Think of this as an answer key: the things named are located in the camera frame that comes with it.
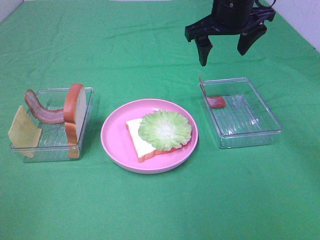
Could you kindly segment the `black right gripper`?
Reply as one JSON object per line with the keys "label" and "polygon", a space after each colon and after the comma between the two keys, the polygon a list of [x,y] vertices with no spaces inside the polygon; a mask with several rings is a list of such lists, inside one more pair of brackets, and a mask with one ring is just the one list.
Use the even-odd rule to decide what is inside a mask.
{"label": "black right gripper", "polygon": [[213,45],[208,36],[240,35],[237,50],[243,56],[267,32],[264,21],[273,21],[273,6],[258,0],[214,0],[211,14],[185,27],[188,42],[195,39],[199,62],[206,66]]}

